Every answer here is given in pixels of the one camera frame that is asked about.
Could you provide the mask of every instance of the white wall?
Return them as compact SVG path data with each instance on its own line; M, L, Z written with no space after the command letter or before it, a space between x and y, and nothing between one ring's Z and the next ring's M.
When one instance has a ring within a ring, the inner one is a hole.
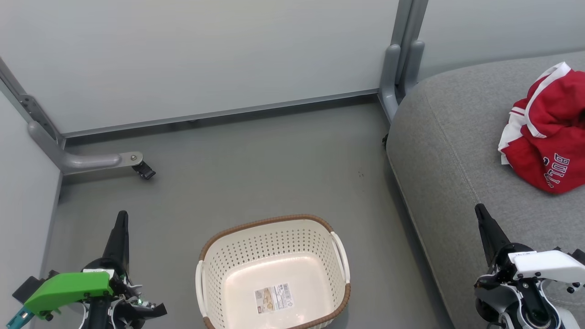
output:
M28 136L26 121L0 86L0 321L22 305L12 293L39 277L59 182L59 170Z
M62 133L378 88L398 0L3 0L0 56Z
M419 79L471 64L585 49L585 2L429 0Z

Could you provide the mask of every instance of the basket label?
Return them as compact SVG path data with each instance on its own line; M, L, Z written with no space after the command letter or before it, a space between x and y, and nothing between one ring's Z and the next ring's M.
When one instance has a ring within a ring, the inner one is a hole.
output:
M256 290L258 314L271 313L294 306L288 283Z

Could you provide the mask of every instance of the sofa cushion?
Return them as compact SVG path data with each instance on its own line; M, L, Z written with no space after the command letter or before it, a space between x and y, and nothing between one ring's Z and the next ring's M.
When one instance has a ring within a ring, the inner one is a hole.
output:
M502 61L439 74L401 103L387 153L456 328L485 328L473 284L487 265L474 206L484 203L511 241L537 251L585 249L585 186L553 196L500 164L498 143L515 101L547 68L585 70L585 52ZM585 292L552 283L547 296L585 327Z

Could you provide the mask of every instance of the brown basket rim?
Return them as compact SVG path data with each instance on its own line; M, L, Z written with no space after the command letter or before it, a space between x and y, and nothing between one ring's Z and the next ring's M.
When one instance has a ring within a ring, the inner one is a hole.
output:
M257 226L261 226L261 225L265 225L265 224L271 224L271 223L276 223L276 222L285 222L285 221L294 221L294 220L316 221L319 224L323 225L327 229L327 231L333 232L333 228L331 227L331 225L329 225L329 223L327 223L323 218L317 217L314 215L298 214L298 215L287 215L287 216L267 218L265 220L259 220L259 221L250 222L250 223L243 224L243 225L238 225L236 227L229 228L229 229L226 229L224 231L221 231L220 233L217 233L211 239L209 239L209 241L207 241L207 243L203 246L203 249L201 250L201 253L199 254L199 261L203 261L205 259L205 255L207 254L209 247L211 247L211 245L215 241L219 240L222 237L225 237L228 234L232 234L232 233L235 233L238 231L242 231L244 229L253 228L253 227L257 227ZM343 295L343 300L341 301L341 304L338 306L338 308L335 309L335 311L333 311L331 314L328 314L324 317L320 317L320 318L313 320L311 322L300 324L300 325L297 325L295 327L291 327L288 329L309 329L311 327L315 327L316 325L320 325L322 323L325 323L329 320L333 320L339 314L341 314L341 312L343 312L343 310L347 306L347 303L349 302L350 292L351 292L351 285L349 283L346 283L345 284L345 294ZM207 327L207 329L216 329L214 327L214 325L211 323L211 320L209 319L209 317L204 317L203 322L205 323L205 326Z

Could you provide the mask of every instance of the white plastic basket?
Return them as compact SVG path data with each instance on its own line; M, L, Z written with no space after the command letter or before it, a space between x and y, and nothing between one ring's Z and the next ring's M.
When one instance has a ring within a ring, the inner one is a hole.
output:
M349 265L323 219L291 215L218 233L195 273L208 329L313 329L329 325L349 301Z

